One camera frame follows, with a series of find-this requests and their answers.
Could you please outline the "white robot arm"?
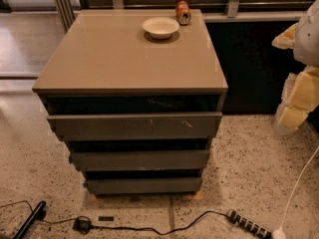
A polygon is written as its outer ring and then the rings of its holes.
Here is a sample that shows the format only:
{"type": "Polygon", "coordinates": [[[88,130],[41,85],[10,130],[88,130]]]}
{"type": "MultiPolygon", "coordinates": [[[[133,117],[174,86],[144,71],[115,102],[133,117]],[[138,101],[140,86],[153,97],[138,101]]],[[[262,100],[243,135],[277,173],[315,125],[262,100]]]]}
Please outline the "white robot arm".
{"type": "Polygon", "coordinates": [[[275,37],[272,45],[292,49],[294,59],[305,65],[298,75],[288,75],[275,114],[277,131],[290,134],[319,106],[319,0],[297,23],[275,37]]]}

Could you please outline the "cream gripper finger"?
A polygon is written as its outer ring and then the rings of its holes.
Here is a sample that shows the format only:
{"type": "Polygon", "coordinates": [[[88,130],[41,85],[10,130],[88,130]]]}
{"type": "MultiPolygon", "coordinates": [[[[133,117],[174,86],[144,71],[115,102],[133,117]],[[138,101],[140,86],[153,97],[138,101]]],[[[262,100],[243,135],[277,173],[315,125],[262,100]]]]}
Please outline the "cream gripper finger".
{"type": "Polygon", "coordinates": [[[285,80],[281,103],[275,114],[275,128],[280,134],[296,131],[319,106],[319,68],[306,66],[298,75],[285,80]]]}
{"type": "Polygon", "coordinates": [[[284,32],[280,35],[276,36],[271,45],[278,49],[293,49],[294,48],[294,41],[295,41],[295,31],[298,24],[295,23],[287,28],[284,32]]]}

